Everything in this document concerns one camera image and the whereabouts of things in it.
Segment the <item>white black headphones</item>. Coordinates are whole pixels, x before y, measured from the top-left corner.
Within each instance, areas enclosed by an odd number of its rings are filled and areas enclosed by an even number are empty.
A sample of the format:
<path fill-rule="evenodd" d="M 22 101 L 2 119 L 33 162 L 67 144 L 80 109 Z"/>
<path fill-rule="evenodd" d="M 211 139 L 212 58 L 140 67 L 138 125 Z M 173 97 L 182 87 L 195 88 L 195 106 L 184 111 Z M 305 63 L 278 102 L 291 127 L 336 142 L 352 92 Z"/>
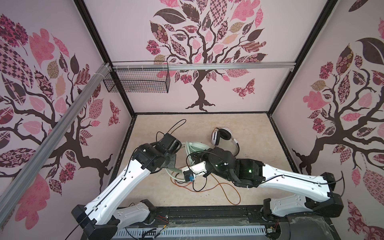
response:
<path fill-rule="evenodd" d="M 220 140 L 231 141 L 236 146 L 236 157 L 240 153 L 240 145 L 238 141 L 233 137 L 233 134 L 228 128 L 214 128 L 211 135 L 211 143 L 216 147 L 220 144 Z"/>

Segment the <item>mint green headphones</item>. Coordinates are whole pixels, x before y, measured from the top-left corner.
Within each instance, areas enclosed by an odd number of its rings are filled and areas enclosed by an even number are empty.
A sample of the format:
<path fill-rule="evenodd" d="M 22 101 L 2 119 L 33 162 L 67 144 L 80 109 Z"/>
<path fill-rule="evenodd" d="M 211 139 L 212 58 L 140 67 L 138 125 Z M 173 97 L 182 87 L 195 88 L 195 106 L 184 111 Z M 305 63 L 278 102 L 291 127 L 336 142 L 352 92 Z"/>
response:
<path fill-rule="evenodd" d="M 182 148 L 185 149 L 186 154 L 187 154 L 187 165 L 186 166 L 193 166 L 193 165 L 190 165 L 190 162 L 188 160 L 188 155 L 192 152 L 208 151 L 208 149 L 210 147 L 208 145 L 205 145 L 205 144 L 199 143 L 199 142 L 185 142 L 185 143 L 182 143 Z M 186 183 L 184 180 L 184 176 L 182 174 L 182 168 L 181 169 L 175 168 L 175 169 L 170 169 L 170 170 L 166 169 L 166 172 L 170 176 L 171 179 L 173 179 L 179 183 Z"/>

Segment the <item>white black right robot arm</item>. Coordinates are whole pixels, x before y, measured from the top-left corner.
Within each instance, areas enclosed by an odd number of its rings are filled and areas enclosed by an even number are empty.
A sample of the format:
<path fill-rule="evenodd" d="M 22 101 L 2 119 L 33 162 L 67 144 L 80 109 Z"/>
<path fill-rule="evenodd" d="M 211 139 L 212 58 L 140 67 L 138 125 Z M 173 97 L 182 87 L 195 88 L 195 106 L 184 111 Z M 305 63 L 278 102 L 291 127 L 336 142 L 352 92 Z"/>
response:
<path fill-rule="evenodd" d="M 189 153 L 186 163 L 182 169 L 186 182 L 194 182 L 198 176 L 216 175 L 238 188 L 272 188 L 292 193 L 285 198 L 265 199 L 265 219 L 303 212 L 336 218 L 344 209 L 341 195 L 334 192 L 337 180 L 331 173 L 308 176 L 288 172 L 260 161 L 237 159 L 219 147 Z"/>

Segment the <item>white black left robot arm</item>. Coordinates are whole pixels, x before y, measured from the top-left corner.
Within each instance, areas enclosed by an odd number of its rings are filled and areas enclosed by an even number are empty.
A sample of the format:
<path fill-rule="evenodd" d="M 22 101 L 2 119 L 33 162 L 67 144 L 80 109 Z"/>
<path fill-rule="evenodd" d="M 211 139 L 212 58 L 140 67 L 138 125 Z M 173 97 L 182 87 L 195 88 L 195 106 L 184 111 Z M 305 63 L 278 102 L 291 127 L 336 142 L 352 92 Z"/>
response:
<path fill-rule="evenodd" d="M 113 182 L 87 205 L 77 205 L 72 215 L 89 240 L 110 240 L 117 231 L 136 223 L 151 224 L 156 207 L 149 200 L 120 208 L 131 191 L 157 169 L 176 161 L 182 143 L 170 134 L 136 148 L 129 164 Z"/>

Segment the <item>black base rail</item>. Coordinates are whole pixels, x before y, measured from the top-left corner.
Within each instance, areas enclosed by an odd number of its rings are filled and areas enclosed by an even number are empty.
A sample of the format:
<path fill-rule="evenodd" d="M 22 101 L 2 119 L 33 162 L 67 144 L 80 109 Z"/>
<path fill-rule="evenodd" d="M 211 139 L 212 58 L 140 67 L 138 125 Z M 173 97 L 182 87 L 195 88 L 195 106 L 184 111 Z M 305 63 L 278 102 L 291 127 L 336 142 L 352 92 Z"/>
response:
<path fill-rule="evenodd" d="M 236 221 L 246 221 L 247 224 L 272 224 L 287 222 L 297 216 L 298 214 L 290 214 L 285 217 L 267 216 L 264 214 L 262 205 L 156 207 L 144 220 L 135 220 L 133 223 L 123 224 L 123 227 L 151 227 L 161 224 L 186 225 L 203 221 L 228 224 Z"/>

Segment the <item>aluminium rail back wall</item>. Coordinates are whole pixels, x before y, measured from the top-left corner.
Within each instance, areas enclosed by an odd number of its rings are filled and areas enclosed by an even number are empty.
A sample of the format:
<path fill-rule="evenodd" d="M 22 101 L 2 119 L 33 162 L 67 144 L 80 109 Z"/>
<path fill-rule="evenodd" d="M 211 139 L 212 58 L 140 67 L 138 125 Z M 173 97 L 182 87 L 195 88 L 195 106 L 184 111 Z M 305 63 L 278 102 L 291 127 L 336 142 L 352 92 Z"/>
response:
<path fill-rule="evenodd" d="M 229 69 L 294 69 L 294 62 L 260 62 L 260 63 L 229 63 L 229 64 L 170 64 L 167 61 L 126 61 L 112 62 L 112 70 L 229 70 Z"/>

